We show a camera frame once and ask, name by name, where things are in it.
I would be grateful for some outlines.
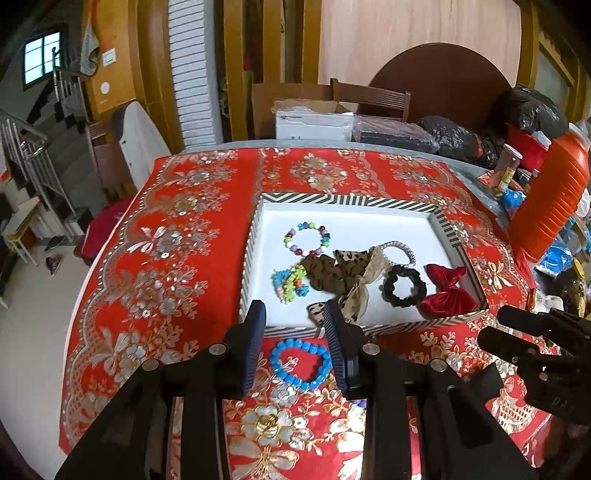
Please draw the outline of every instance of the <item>towel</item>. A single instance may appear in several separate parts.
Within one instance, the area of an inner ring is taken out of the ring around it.
[[[82,38],[82,51],[80,52],[80,71],[84,75],[92,76],[96,73],[98,52],[99,39],[96,38],[95,31],[92,28],[92,17],[89,17]]]

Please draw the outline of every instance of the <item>striped tray border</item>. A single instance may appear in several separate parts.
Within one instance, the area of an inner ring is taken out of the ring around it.
[[[437,221],[443,228],[447,240],[459,255],[462,263],[466,266],[467,274],[470,282],[474,286],[480,310],[470,312],[465,315],[456,315],[452,317],[445,317],[434,320],[423,320],[422,322],[401,323],[399,325],[372,325],[364,326],[358,325],[363,329],[366,335],[371,336],[378,333],[397,333],[397,332],[411,332],[413,330],[422,330],[428,328],[437,328],[441,326],[457,325],[458,323],[466,323],[488,311],[488,302],[486,296],[478,280],[478,276],[472,267],[472,263],[466,255],[466,251],[462,247],[451,223],[443,212],[436,205],[430,203],[412,202],[409,200],[385,199],[380,197],[362,197],[353,195],[330,195],[325,193],[263,193],[259,198],[258,204],[252,218],[251,228],[248,232],[248,240],[246,241],[246,252],[244,255],[244,264],[242,267],[242,290],[240,295],[240,322],[244,321],[246,313],[248,312],[249,299],[249,284],[252,260],[254,254],[254,245],[256,243],[256,236],[259,232],[259,225],[261,222],[261,215],[263,205],[265,202],[269,203],[324,203],[332,205],[355,205],[366,207],[390,208],[397,210],[411,210],[413,212],[433,213]],[[271,338],[287,338],[287,337],[315,337],[322,338],[324,336],[324,328],[322,327],[266,327],[265,336]]]

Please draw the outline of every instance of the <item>round wooden table top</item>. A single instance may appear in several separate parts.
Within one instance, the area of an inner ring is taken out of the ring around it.
[[[441,115],[478,132],[499,95],[511,88],[505,76],[479,53],[460,45],[428,43],[390,60],[369,86],[410,92],[408,122]],[[360,113],[378,114],[363,106]]]

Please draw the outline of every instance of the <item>blue beaded bracelet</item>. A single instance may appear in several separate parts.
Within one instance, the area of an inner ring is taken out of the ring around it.
[[[311,382],[304,382],[296,375],[288,374],[285,370],[283,370],[279,356],[286,348],[299,348],[304,352],[309,352],[313,355],[318,355],[323,358],[322,365],[318,369],[318,374],[314,380]],[[321,386],[326,381],[326,377],[328,377],[330,372],[330,367],[332,367],[330,354],[324,345],[314,345],[313,343],[305,342],[299,338],[295,340],[293,338],[288,338],[285,341],[279,342],[277,346],[271,351],[270,361],[271,368],[279,378],[281,378],[288,385],[293,385],[302,392],[319,388],[319,386]]]

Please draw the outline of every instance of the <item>bracelet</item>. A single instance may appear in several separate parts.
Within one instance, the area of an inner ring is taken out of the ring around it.
[[[287,270],[273,273],[271,279],[277,297],[283,303],[289,303],[296,297],[305,297],[310,291],[308,285],[304,285],[302,279],[306,276],[306,269],[298,264]]]
[[[316,250],[310,250],[310,251],[302,250],[300,247],[298,247],[293,242],[293,238],[298,231],[306,230],[308,228],[311,230],[318,230],[320,232],[320,246]],[[326,227],[324,225],[316,226],[316,224],[314,222],[310,222],[310,223],[304,222],[304,223],[300,223],[299,225],[296,225],[289,232],[287,232],[285,234],[285,237],[283,238],[283,243],[285,243],[286,248],[289,248],[290,251],[295,253],[298,257],[300,255],[302,257],[307,257],[308,255],[312,255],[313,257],[319,256],[319,255],[322,255],[323,253],[327,252],[329,249],[330,233],[328,233],[328,231],[326,230]]]
[[[410,295],[404,299],[394,295],[394,284],[398,281],[398,276],[408,277],[417,288],[415,295]],[[410,307],[416,305],[427,296],[427,284],[421,280],[420,273],[414,268],[407,268],[403,265],[394,265],[390,268],[388,276],[384,281],[384,297],[393,307]]]
[[[396,262],[393,262],[392,260],[390,260],[386,254],[384,253],[384,249],[388,248],[388,247],[394,247],[394,248],[398,248],[400,250],[402,250],[404,253],[406,253],[408,259],[410,260],[410,263],[407,264],[399,264]],[[386,259],[386,262],[388,263],[388,265],[390,265],[391,267],[395,266],[395,265],[403,265],[405,267],[408,268],[412,268],[417,264],[417,257],[414,256],[414,253],[412,250],[410,250],[410,247],[408,247],[407,245],[404,245],[402,242],[397,242],[397,241],[392,241],[392,242],[386,242],[382,245],[378,245],[376,248],[379,248],[383,255],[384,258]]]
[[[286,348],[299,348],[304,352],[309,352],[313,355],[322,357],[322,364],[318,368],[318,373],[314,380],[304,382],[298,376],[288,374],[285,370],[283,370],[279,356]],[[321,386],[326,381],[326,377],[328,377],[330,372],[330,367],[332,367],[330,353],[324,345],[315,345],[310,342],[305,342],[299,338],[296,340],[293,338],[288,338],[285,341],[279,342],[277,346],[271,351],[270,363],[271,368],[279,378],[281,378],[286,384],[293,385],[302,392],[305,392],[309,389],[315,390],[316,388],[319,388],[319,386]]]

